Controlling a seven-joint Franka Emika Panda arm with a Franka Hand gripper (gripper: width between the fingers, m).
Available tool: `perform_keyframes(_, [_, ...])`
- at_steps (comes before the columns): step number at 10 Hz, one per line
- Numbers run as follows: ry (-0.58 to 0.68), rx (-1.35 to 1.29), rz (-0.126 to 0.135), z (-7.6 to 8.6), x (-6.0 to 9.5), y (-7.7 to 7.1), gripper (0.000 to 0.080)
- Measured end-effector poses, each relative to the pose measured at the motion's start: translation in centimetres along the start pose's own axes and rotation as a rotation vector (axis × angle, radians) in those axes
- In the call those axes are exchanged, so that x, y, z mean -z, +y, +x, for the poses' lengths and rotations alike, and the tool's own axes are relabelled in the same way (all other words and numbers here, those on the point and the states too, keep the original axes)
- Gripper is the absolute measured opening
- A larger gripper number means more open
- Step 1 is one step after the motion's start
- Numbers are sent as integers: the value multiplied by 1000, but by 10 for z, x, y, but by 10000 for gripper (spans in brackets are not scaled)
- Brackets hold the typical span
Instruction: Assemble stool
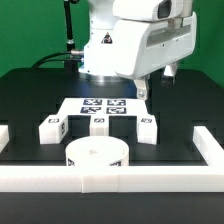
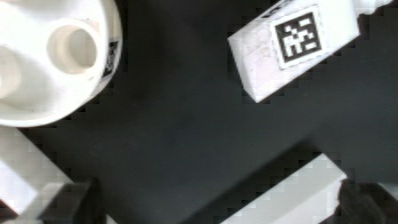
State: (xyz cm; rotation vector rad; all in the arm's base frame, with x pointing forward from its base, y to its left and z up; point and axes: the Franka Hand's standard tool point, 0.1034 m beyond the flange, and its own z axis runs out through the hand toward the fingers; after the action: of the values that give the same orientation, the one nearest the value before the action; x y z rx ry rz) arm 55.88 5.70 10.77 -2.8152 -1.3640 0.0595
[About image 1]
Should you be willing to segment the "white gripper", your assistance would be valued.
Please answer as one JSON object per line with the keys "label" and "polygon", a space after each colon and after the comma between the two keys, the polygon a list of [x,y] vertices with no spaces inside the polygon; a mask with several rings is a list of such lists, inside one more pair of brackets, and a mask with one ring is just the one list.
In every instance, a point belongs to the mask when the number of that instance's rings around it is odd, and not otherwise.
{"label": "white gripper", "polygon": [[136,79],[138,99],[148,99],[149,78],[146,75],[165,66],[161,86],[174,85],[177,61],[194,51],[196,24],[195,13],[183,18],[178,28],[173,28],[167,20],[155,23],[119,20],[115,24],[114,70],[120,77]]}

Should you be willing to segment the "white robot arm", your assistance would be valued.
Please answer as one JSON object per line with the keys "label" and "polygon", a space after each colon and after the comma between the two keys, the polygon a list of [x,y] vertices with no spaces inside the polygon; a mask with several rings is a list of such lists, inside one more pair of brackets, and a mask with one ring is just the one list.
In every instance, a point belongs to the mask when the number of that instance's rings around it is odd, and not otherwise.
{"label": "white robot arm", "polygon": [[90,38],[79,69],[96,80],[130,79],[137,97],[148,98],[150,74],[174,84],[178,62],[196,43],[194,0],[88,0]]}

